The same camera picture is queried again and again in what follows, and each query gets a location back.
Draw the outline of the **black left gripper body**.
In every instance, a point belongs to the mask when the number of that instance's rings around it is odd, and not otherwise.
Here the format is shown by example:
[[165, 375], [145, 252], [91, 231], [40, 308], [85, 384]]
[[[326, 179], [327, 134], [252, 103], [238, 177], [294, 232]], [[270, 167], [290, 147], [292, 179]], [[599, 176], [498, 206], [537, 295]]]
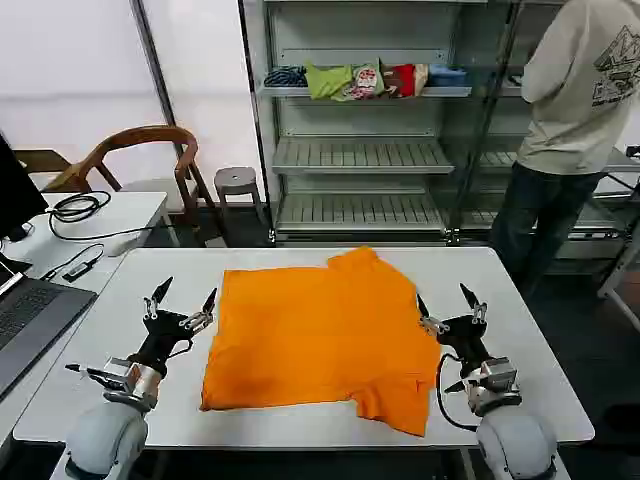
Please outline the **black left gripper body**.
[[158, 373], [167, 372], [167, 361], [186, 353], [193, 347], [193, 338], [199, 332], [190, 332], [180, 326], [189, 316], [158, 310], [156, 320], [143, 321], [147, 336], [139, 350], [130, 355], [130, 361], [149, 367]]

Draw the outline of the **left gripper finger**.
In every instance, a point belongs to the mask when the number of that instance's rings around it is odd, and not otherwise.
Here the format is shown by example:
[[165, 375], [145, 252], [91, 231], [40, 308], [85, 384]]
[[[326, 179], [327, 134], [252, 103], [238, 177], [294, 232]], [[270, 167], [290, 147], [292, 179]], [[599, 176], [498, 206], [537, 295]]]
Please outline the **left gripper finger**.
[[153, 291], [150, 297], [144, 297], [144, 315], [143, 320], [156, 320], [158, 318], [158, 306], [166, 296], [171, 283], [173, 281], [173, 277], [169, 277], [163, 283], [158, 285]]
[[200, 332], [210, 325], [214, 320], [213, 310], [216, 294], [217, 289], [214, 288], [204, 302], [201, 310], [181, 320], [180, 326], [190, 332]]

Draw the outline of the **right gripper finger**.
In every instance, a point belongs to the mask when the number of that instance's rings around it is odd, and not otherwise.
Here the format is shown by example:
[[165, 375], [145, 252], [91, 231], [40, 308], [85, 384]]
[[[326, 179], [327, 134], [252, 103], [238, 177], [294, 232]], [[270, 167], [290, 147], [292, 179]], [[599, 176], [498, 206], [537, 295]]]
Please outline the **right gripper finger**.
[[431, 316], [429, 310], [419, 293], [416, 294], [418, 310], [420, 312], [420, 325], [431, 335], [440, 335], [448, 331], [448, 326]]
[[465, 297], [472, 311], [471, 321], [473, 324], [485, 324], [487, 303], [481, 302], [476, 294], [463, 283], [459, 284], [463, 296]]

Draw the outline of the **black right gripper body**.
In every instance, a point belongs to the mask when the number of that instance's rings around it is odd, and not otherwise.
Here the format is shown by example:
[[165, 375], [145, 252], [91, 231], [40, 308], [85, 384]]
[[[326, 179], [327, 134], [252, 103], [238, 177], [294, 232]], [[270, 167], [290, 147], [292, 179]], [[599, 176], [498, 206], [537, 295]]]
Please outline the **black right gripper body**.
[[464, 315], [442, 321], [442, 327], [437, 334], [441, 345], [450, 346], [461, 362], [461, 377], [468, 377], [481, 364], [490, 359], [484, 343], [486, 333], [485, 322], [474, 321], [471, 315]]

